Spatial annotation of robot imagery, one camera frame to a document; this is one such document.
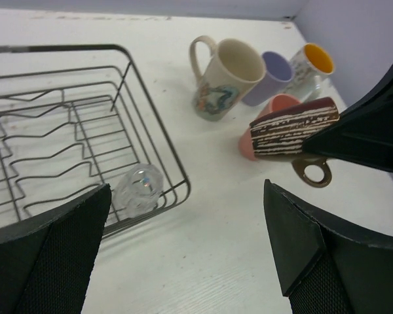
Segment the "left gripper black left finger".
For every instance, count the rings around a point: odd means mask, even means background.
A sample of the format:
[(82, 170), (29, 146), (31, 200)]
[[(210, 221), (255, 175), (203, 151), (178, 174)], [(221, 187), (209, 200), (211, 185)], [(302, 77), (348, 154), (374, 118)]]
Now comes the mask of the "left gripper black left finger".
[(102, 184), (0, 228), (0, 313), (80, 313), (110, 205)]

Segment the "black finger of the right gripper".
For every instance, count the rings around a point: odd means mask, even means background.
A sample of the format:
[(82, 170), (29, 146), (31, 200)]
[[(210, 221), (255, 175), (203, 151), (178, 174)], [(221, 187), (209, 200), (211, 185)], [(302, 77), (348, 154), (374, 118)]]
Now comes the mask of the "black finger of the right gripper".
[(393, 64), (336, 123), (308, 137), (303, 151), (393, 173)]

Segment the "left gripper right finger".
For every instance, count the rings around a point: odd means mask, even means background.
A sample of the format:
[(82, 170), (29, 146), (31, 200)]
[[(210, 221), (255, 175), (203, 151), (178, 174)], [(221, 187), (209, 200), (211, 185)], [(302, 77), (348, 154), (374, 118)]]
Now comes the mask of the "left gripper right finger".
[(311, 205), (266, 180), (265, 220), (293, 313), (393, 313), (393, 237)]

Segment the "brown ceramic cup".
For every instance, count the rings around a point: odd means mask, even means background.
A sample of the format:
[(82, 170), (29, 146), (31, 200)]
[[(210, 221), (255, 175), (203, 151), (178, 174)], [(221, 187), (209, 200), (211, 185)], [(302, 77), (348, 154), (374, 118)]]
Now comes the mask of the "brown ceramic cup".
[(330, 97), (315, 99), (295, 106), (294, 113), (283, 116), (284, 122), (289, 124), (282, 128), (274, 145), (279, 148), (279, 154), (265, 154), (260, 157), (285, 157), (291, 159), (292, 167), (298, 177), (306, 184), (315, 188), (323, 188), (332, 180), (331, 170), (327, 158), (318, 153), (307, 153), (303, 150), (303, 143), (319, 131), (336, 123), (340, 116), (335, 102)]

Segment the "white patterned mug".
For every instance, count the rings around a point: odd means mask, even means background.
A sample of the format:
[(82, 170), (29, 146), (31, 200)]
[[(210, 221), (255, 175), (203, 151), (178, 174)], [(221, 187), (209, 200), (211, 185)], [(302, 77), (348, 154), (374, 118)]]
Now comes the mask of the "white patterned mug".
[(290, 60), (294, 76), (281, 91), (300, 102), (320, 97), (322, 84), (334, 72), (335, 64), (330, 54), (316, 43), (305, 44)]

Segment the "pink plastic cup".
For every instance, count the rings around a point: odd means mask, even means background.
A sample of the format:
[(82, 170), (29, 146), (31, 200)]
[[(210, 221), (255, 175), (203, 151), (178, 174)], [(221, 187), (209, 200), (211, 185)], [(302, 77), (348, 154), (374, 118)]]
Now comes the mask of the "pink plastic cup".
[(284, 122), (283, 116), (294, 113), (294, 107), (301, 102), (288, 94), (277, 94), (266, 104), (257, 118), (250, 123), (238, 141), (238, 149), (243, 157), (256, 161), (257, 154), (279, 154), (279, 148), (270, 148), (274, 145), (277, 135), (282, 134), (282, 128), (289, 122)]

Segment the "lilac plastic cup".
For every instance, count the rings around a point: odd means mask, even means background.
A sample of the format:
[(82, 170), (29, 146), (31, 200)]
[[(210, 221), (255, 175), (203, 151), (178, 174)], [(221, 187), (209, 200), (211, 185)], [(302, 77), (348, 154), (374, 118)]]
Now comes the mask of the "lilac plastic cup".
[(256, 107), (266, 102), (285, 88), (294, 78), (294, 69), (290, 62), (277, 52), (267, 51), (262, 54), (266, 65), (264, 78), (243, 98), (245, 105)]

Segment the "small clear glass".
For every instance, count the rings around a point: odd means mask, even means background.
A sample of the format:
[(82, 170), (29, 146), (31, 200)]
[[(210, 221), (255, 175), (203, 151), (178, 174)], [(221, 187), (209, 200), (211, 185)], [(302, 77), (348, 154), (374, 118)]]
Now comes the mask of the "small clear glass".
[(137, 164), (114, 189), (113, 204), (126, 218), (151, 212), (163, 191), (163, 174), (152, 164)]

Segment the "cream floral mug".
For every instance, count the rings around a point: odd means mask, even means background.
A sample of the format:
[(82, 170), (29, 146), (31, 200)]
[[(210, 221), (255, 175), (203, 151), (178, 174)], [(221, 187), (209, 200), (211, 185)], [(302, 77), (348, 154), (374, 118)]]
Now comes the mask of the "cream floral mug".
[[(197, 60), (198, 43), (206, 44), (210, 51), (205, 71), (201, 71)], [(192, 106), (199, 117), (208, 121), (221, 120), (267, 72), (261, 55), (238, 39), (216, 43), (207, 35), (199, 36), (189, 46), (189, 60), (197, 85)]]

